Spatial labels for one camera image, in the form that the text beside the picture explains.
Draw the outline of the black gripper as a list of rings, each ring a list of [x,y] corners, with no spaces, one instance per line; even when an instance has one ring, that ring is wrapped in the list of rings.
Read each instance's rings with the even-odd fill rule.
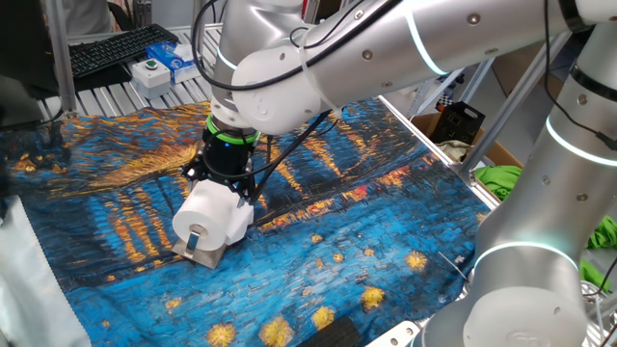
[[[203,144],[201,161],[181,166],[180,174],[187,181],[188,191],[191,192],[200,181],[206,180],[207,174],[215,177],[245,174],[236,182],[235,188],[245,202],[250,202],[256,185],[255,174],[248,173],[247,165],[254,153],[254,144],[243,141],[240,145],[232,144],[216,137],[204,137]]]

